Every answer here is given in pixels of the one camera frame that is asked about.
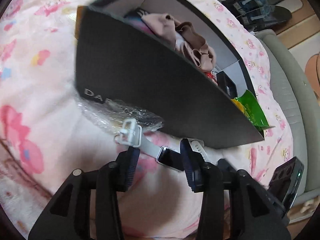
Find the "clear plastic bag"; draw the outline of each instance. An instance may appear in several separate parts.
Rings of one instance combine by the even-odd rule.
[[[85,117],[105,132],[116,134],[126,118],[135,118],[143,132],[156,131],[163,126],[164,120],[161,117],[123,101],[107,99],[100,104],[81,98],[78,93],[76,97],[77,106]]]

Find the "watch face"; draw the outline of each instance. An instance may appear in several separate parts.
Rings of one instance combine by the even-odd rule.
[[[165,166],[169,166],[175,170],[184,171],[180,153],[170,148],[161,148],[160,154],[157,158],[157,162]]]

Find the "green snack bag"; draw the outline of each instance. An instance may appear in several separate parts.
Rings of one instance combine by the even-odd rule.
[[[249,116],[248,119],[257,130],[262,131],[271,128],[257,99],[249,90],[246,90],[241,97],[234,99],[244,106],[245,112],[247,113],[246,116]]]

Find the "pink floral blanket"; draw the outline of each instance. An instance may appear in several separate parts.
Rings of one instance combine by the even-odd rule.
[[[73,169],[98,169],[123,150],[112,134],[82,114],[73,95],[76,9],[90,1],[13,0],[0,20],[0,138],[8,149],[0,152],[0,203],[25,237]],[[258,101],[275,126],[259,143],[205,149],[213,163],[226,158],[268,185],[274,169],[292,157],[293,144],[288,122],[270,90],[266,51],[217,0],[188,1],[239,52]],[[148,138],[179,149],[179,140],[169,135],[155,132]],[[141,154],[133,187],[119,195],[124,232],[185,238],[197,229],[201,200],[202,194],[188,187],[184,173]]]

